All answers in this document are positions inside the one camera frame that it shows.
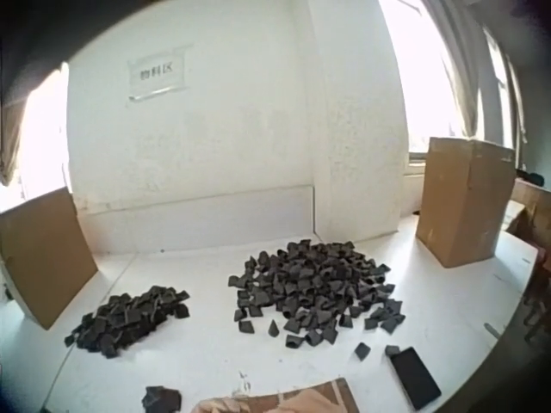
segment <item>white countertop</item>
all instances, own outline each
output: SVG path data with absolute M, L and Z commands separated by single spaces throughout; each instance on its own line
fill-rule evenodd
M 339 331 L 334 346 L 322 342 L 317 348 L 285 348 L 284 318 L 274 309 L 252 320 L 255 335 L 239 333 L 233 322 L 236 293 L 226 286 L 227 277 L 242 272 L 249 255 L 275 251 L 289 240 L 137 256 L 111 294 L 138 294 L 152 284 L 186 289 L 191 318 L 171 317 L 117 359 L 74 348 L 46 406 L 53 413 L 134 413 L 141 411 L 146 386 L 165 385 L 182 393 L 186 412 L 204 398 L 270 394 L 345 377 L 360 411 L 408 411 L 406 396 L 383 356 L 384 347 L 395 344 L 413 346 L 440 386 L 443 395 L 425 408 L 433 411 L 461 388 L 495 345 L 484 323 L 502 333 L 510 322 L 536 250 L 502 232 L 494 258 L 444 269 L 415 238 L 416 223 L 417 217 L 411 216 L 401 222 L 398 233 L 356 246 L 392 268 L 387 282 L 396 284 L 392 297 L 404 301 L 405 322 L 390 336 L 382 329 L 364 331 L 360 317 L 353 330 Z M 87 285 L 79 297 L 88 291 Z M 88 310 L 71 304 L 75 319 Z M 267 333 L 272 318 L 282 331 L 277 338 Z M 71 328 L 56 328 L 59 337 L 48 344 L 48 351 L 62 353 L 63 336 Z M 359 342 L 372 348 L 364 362 L 353 355 Z

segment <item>cardboard piece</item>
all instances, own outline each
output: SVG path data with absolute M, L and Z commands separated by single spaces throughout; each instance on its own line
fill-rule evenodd
M 494 255 L 515 181 L 513 150 L 432 138 L 417 237 L 446 268 Z
M 14 299 L 46 330 L 97 272 L 67 188 L 0 214 L 0 256 Z
M 526 206 L 526 214 L 517 226 L 517 235 L 551 251 L 551 192 L 517 179 L 511 198 Z

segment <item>black foam piece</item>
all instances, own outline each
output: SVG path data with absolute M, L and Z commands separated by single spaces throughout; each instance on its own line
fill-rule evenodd
M 316 312 L 316 316 L 318 318 L 318 323 L 319 324 L 325 324 L 327 323 L 329 320 L 331 320 L 333 318 L 333 314 L 331 311 L 327 311 L 327 310 L 320 310 L 320 311 L 317 311 Z
M 284 330 L 290 331 L 295 334 L 300 333 L 300 323 L 295 318 L 290 318 L 283 326 Z
M 394 320 L 396 320 L 396 323 L 402 324 L 404 323 L 404 320 L 406 319 L 406 316 L 404 314 L 398 314 L 394 316 Z
M 250 321 L 239 321 L 239 331 L 246 334 L 255 334 L 255 329 Z
M 320 344 L 324 337 L 318 333 L 316 330 L 310 330 L 308 331 L 308 334 L 306 334 L 305 340 L 308 344 L 310 344 L 312 347 L 316 347 L 318 344 Z
M 304 318 L 302 318 L 302 320 L 300 321 L 300 326 L 305 329 L 308 329 L 310 327 L 310 324 L 312 324 L 312 320 L 313 320 L 313 314 L 310 312 L 306 314 Z
M 128 311 L 125 311 L 125 324 L 132 325 L 137 324 L 141 320 L 141 311 L 135 308 L 132 308 Z
M 249 299 L 250 297 L 247 290 L 238 290 L 238 299 Z
M 272 305 L 273 303 L 269 295 L 266 292 L 261 291 L 255 294 L 254 304 L 257 307 L 265 307 L 267 305 Z
M 322 336 L 331 344 L 335 344 L 338 336 L 338 331 L 336 331 L 334 327 L 328 326 L 324 328 Z
M 285 284 L 285 294 L 291 295 L 297 292 L 299 292 L 299 288 L 295 283 L 288 282 L 287 284 Z
M 81 325 L 84 328 L 87 328 L 92 324 L 93 319 L 94 319 L 94 314 L 92 314 L 91 312 L 89 312 L 88 314 L 84 314 L 83 319 L 81 321 Z
M 287 338 L 285 339 L 285 347 L 297 349 L 302 345 L 303 341 L 304 339 L 302 337 L 292 336 L 288 334 Z
M 387 309 L 388 313 L 397 315 L 402 310 L 402 301 L 388 299 L 387 302 L 385 303 L 385 308 Z
M 308 314 L 309 314 L 308 311 L 300 310 L 296 312 L 296 315 L 294 316 L 294 318 L 296 319 L 296 321 L 302 321 L 304 317 L 306 317 Z
M 394 284 L 383 284 L 382 286 L 378 286 L 377 288 L 386 294 L 392 294 L 396 286 Z
M 338 325 L 341 326 L 341 327 L 345 327 L 347 329 L 352 329 L 354 328 L 354 324 L 352 323 L 352 317 L 351 316 L 347 316 L 345 314 L 343 314 L 339 319 L 338 319 Z
M 279 329 L 277 328 L 277 324 L 274 320 L 269 325 L 268 334 L 270 334 L 272 337 L 279 336 Z
M 241 321 L 243 319 L 247 318 L 247 311 L 245 308 L 238 308 L 233 313 L 233 321 Z
M 189 317 L 189 308 L 185 304 L 178 304 L 174 308 L 174 317 L 178 319 L 188 318 Z
M 246 288 L 247 283 L 249 282 L 249 278 L 246 275 L 241 275 L 237 282 L 235 283 L 235 287 L 237 288 Z
M 96 317 L 93 324 L 94 331 L 98 334 L 102 334 L 107 329 L 107 319 L 105 317 Z
M 381 324 L 381 328 L 384 329 L 388 334 L 394 333 L 394 330 L 396 330 L 396 327 L 398 327 L 398 321 L 396 321 L 396 318 L 389 318 L 386 321 L 383 321 Z
M 385 321 L 389 319 L 389 317 L 390 316 L 384 307 L 376 309 L 375 311 L 373 311 L 373 314 L 369 316 L 369 318 L 373 318 L 374 320 L 377 320 L 377 321 Z
M 363 313 L 363 308 L 358 305 L 351 305 L 348 310 L 352 318 L 358 318 Z
M 72 346 L 72 344 L 75 342 L 75 336 L 71 334 L 70 336 L 67 336 L 63 342 L 65 343 L 66 347 Z
M 312 282 L 310 280 L 299 280 L 297 288 L 302 292 L 307 292 L 313 288 Z
M 182 408 L 182 395 L 178 390 L 172 390 L 161 385 L 145 388 L 145 396 L 141 399 L 145 413 L 172 413 Z
M 399 354 L 399 347 L 398 346 L 386 346 L 385 347 L 385 355 L 387 357 L 390 357 L 392 355 Z
M 239 282 L 239 277 L 237 275 L 230 275 L 227 279 L 227 286 L 228 287 L 236 287 Z
M 374 318 L 366 318 L 363 321 L 363 326 L 365 330 L 374 330 L 379 326 L 379 321 L 375 320 Z
M 364 361 L 365 358 L 369 355 L 369 352 L 371 351 L 371 348 L 364 344 L 363 342 L 359 343 L 354 350 L 354 353 L 358 356 L 358 359 L 360 361 Z
M 115 348 L 115 340 L 109 334 L 105 334 L 102 336 L 102 339 L 100 340 L 100 350 L 102 354 L 108 359 L 114 358 L 118 355 Z
M 260 307 L 256 307 L 255 305 L 251 305 L 249 307 L 249 315 L 251 317 L 262 317 L 262 309 Z
M 249 308 L 250 306 L 251 302 L 248 299 L 238 299 L 239 308 Z

